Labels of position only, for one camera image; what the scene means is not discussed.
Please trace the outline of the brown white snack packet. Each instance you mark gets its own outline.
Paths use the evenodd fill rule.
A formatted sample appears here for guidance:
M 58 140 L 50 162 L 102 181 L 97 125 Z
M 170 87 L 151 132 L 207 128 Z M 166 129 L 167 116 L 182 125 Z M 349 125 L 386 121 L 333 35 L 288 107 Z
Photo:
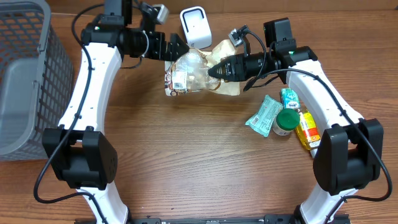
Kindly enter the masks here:
M 210 68 L 224 58 L 237 53 L 230 40 L 221 41 L 212 51 L 190 48 L 175 62 L 165 62 L 164 87 L 167 96 L 210 91 L 220 95 L 238 96 L 240 87 L 236 82 L 209 76 Z

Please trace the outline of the small teal box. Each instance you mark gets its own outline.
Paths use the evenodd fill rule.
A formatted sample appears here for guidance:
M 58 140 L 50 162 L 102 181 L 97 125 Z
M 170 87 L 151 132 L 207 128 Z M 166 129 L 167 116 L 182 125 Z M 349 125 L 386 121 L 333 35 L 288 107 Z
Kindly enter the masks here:
M 291 88 L 283 88 L 280 90 L 280 99 L 285 109 L 297 110 L 300 108 L 300 100 L 296 92 Z

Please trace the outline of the teal snack packet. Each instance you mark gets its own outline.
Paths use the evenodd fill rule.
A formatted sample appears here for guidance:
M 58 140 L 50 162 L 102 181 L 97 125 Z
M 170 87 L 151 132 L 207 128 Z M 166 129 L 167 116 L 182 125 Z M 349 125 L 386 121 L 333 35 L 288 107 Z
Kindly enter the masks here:
M 259 111 L 250 117 L 245 125 L 250 126 L 255 132 L 266 138 L 271 131 L 275 117 L 282 108 L 283 106 L 280 102 L 266 95 Z

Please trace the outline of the green lid jar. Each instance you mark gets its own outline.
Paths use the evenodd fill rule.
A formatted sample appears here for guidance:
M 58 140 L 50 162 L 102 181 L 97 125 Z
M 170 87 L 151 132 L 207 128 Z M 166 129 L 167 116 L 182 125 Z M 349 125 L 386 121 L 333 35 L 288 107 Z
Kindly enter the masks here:
M 279 136 L 289 135 L 300 123 L 299 114 L 290 108 L 282 109 L 274 119 L 272 130 Z

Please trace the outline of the yellow oil bottle silver cap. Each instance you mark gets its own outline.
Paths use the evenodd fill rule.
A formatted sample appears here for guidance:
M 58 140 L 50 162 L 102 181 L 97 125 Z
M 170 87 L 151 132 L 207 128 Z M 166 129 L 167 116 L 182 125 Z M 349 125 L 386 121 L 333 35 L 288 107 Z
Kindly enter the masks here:
M 308 150 L 311 157 L 314 158 L 321 141 L 316 122 L 312 114 L 306 108 L 299 108 L 297 113 L 300 121 L 299 125 L 295 128 L 295 132 L 302 146 Z

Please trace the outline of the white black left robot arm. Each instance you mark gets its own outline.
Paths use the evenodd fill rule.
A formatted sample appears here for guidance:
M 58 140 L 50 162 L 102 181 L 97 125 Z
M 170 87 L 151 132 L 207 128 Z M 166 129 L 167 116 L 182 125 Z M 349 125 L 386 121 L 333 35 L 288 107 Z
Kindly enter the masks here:
M 42 145 L 58 180 L 83 197 L 95 223 L 132 223 L 130 209 L 118 193 L 118 155 L 104 135 L 104 119 L 117 72 L 125 56 L 173 62 L 189 47 L 177 35 L 165 39 L 156 26 L 169 10 L 141 1 L 106 1 L 74 38 L 81 47 L 81 64 L 72 97 L 56 128 L 47 128 Z

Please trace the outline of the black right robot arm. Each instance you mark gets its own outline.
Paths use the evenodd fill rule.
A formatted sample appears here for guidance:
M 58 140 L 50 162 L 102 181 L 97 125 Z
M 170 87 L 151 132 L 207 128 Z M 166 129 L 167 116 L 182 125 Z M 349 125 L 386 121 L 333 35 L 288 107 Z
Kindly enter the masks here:
M 232 30 L 229 38 L 243 46 L 209 70 L 209 75 L 229 82 L 244 82 L 246 89 L 257 81 L 277 74 L 298 94 L 321 132 L 320 145 L 313 159 L 316 178 L 310 196 L 296 206 L 291 215 L 266 215 L 266 223 L 349 223 L 338 209 L 358 190 L 387 174 L 382 161 L 384 130 L 376 119 L 365 119 L 352 109 L 327 79 L 314 51 L 298 47 L 290 21 L 282 18 L 264 24 L 262 52 L 252 54 L 247 26 Z

